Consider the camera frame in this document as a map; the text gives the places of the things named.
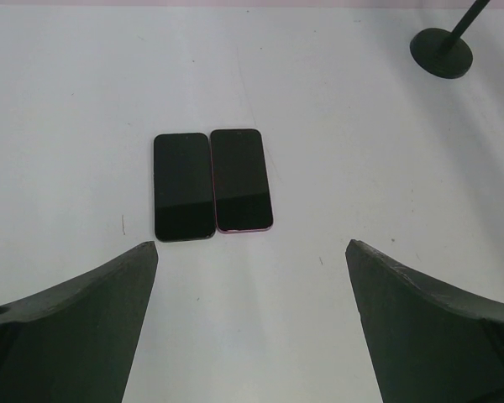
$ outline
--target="white table surface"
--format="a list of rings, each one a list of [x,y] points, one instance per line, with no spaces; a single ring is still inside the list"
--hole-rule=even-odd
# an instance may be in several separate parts
[[[504,11],[408,51],[461,13],[0,7],[0,304],[155,238],[157,134],[257,128],[275,226],[157,243],[124,401],[381,401],[350,239],[504,301]]]

